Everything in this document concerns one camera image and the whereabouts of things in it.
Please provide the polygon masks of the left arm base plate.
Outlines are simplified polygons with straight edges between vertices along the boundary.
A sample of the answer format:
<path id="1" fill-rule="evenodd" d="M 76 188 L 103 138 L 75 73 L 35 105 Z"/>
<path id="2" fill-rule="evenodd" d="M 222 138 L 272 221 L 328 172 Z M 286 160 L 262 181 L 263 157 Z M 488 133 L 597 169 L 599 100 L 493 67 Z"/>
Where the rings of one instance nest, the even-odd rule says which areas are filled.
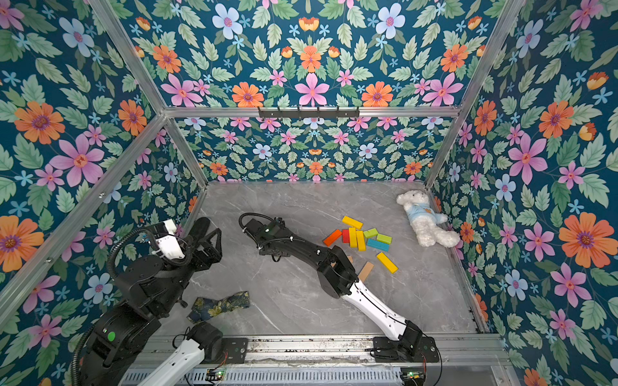
<path id="1" fill-rule="evenodd" d="M 223 338 L 215 345 L 212 362 L 216 364 L 245 363 L 249 339 Z"/>

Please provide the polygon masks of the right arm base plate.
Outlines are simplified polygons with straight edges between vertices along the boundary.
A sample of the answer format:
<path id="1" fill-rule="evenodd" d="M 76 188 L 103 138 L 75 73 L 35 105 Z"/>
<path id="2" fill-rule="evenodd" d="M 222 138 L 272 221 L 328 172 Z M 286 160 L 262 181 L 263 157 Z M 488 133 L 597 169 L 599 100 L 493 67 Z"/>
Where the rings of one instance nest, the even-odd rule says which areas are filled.
<path id="1" fill-rule="evenodd" d="M 435 340 L 425 336 L 414 345 L 393 341 L 386 337 L 374 337 L 373 347 L 368 350 L 368 353 L 378 363 L 441 362 Z"/>

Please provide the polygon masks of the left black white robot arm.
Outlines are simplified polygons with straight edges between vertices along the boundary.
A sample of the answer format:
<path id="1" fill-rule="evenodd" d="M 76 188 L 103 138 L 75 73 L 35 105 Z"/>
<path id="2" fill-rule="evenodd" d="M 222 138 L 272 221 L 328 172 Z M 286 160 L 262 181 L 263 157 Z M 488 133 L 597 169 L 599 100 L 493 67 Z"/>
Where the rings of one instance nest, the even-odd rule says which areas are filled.
<path id="1" fill-rule="evenodd" d="M 201 217 L 188 236 L 175 234 L 171 220 L 135 228 L 116 243 L 107 257 L 107 270 L 122 294 L 122 301 L 104 313 L 78 341 L 70 374 L 74 385 L 118 384 L 149 338 L 182 299 L 194 273 L 221 261 L 221 230 L 211 229 Z M 147 237 L 153 252 L 136 259 L 122 273 L 117 255 L 136 237 Z"/>

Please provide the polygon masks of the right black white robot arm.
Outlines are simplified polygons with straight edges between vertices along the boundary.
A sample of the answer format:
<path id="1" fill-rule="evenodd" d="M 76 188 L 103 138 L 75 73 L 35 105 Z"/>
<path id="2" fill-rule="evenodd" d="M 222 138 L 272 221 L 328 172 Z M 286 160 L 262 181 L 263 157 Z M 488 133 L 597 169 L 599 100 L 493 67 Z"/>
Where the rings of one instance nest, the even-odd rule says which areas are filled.
<path id="1" fill-rule="evenodd" d="M 238 223 L 241 231 L 256 244 L 260 255 L 270 256 L 274 262 L 282 257 L 298 258 L 315 269 L 324 292 L 350 303 L 372 320 L 389 339 L 393 351 L 380 354 L 375 348 L 375 358 L 412 360 L 419 353 L 422 330 L 366 287 L 343 249 L 314 244 L 294 234 L 280 217 L 246 212 L 239 216 Z"/>

